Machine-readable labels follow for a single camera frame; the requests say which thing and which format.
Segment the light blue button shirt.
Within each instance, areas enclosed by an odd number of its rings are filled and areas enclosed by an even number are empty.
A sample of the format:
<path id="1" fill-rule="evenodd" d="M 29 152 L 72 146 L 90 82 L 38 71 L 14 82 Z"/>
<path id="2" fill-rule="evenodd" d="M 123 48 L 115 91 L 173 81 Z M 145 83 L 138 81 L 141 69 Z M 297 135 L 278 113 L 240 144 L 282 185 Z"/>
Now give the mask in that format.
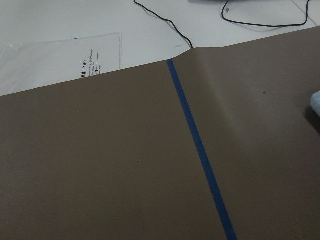
<path id="1" fill-rule="evenodd" d="M 320 117 L 320 91 L 315 92 L 310 98 L 310 107 Z"/>

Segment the clear plastic bag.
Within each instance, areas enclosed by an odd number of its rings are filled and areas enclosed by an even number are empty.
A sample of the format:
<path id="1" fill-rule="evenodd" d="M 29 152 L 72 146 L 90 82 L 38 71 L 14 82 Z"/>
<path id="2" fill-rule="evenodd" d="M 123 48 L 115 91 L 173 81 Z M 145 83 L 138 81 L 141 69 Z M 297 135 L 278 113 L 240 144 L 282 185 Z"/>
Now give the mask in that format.
<path id="1" fill-rule="evenodd" d="M 122 69 L 119 32 L 0 49 L 2 96 Z"/>

